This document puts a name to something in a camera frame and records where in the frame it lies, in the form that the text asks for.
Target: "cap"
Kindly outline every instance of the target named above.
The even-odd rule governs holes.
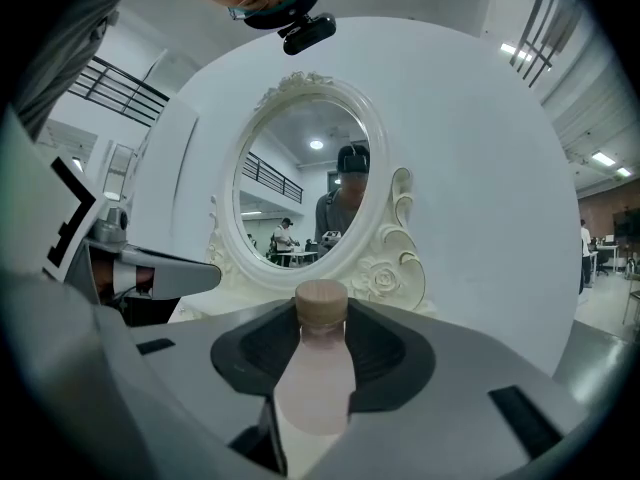
[[[347,318],[347,288],[332,279],[305,281],[296,288],[296,313],[301,325],[326,327]]]
[[[371,155],[369,150],[360,144],[344,146],[338,152],[338,164],[336,169],[340,173],[369,172]]]
[[[318,0],[291,0],[290,5],[279,6],[275,11],[264,11],[244,20],[251,28],[269,30],[286,27],[307,14]]]

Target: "desk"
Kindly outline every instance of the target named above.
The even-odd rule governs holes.
[[[617,245],[598,245],[598,251],[613,251],[613,273],[618,273],[618,246]]]
[[[317,256],[317,252],[279,252],[278,256],[290,256],[292,259],[296,260],[296,266],[300,266],[300,258],[306,258],[307,256]]]

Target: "bottle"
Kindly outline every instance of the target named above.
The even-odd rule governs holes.
[[[300,343],[275,389],[292,478],[306,473],[347,428],[356,388],[344,341],[347,305],[347,289],[337,281],[307,281],[296,289]]]

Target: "bottle cap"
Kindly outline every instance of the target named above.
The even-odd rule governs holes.
[[[296,311],[300,325],[325,327],[347,318],[347,288],[332,279],[305,281],[296,288]]]

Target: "oval mirror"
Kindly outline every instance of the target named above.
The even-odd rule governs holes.
[[[310,96],[287,102],[249,138],[236,221],[254,254],[303,268],[338,247],[367,187],[369,141],[341,102]]]

